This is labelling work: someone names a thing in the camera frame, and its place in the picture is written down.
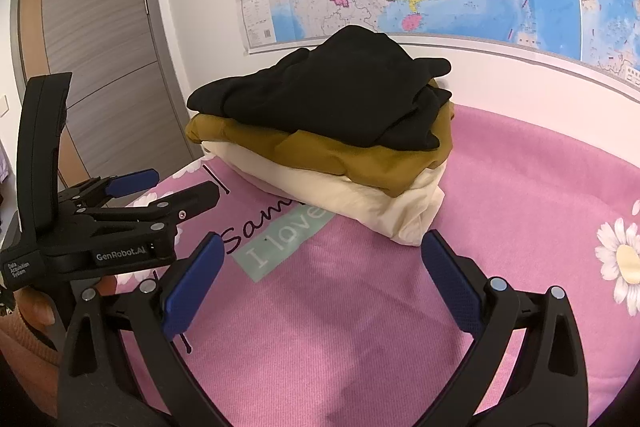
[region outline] yellow flower center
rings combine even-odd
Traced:
[[[640,257],[629,245],[620,245],[616,250],[616,261],[620,275],[629,284],[640,283]]]

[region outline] cream garment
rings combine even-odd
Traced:
[[[278,165],[234,143],[202,145],[240,175],[248,174],[243,177],[261,190],[356,219],[401,245],[420,245],[444,199],[438,183],[446,162],[435,169],[425,169],[408,190],[390,198],[382,190],[358,185],[346,176]]]

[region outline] blue gripper pad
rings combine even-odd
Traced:
[[[190,266],[164,298],[162,331],[172,340],[184,333],[204,300],[225,260],[222,238],[210,232],[191,254]]]
[[[433,230],[422,238],[422,262],[460,330],[475,338],[482,323],[482,300]]]
[[[155,169],[147,169],[146,171],[132,172],[131,174],[114,178],[104,191],[112,198],[121,198],[140,192],[140,190],[154,188],[159,181],[160,174]]]

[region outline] door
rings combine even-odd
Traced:
[[[60,177],[155,168],[162,177],[194,158],[170,96],[147,0],[19,0],[24,77],[73,73]],[[118,204],[133,197],[122,198]]]

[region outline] mint green label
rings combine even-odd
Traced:
[[[246,274],[258,282],[318,233],[335,214],[298,204],[271,222],[264,232],[231,254]]]

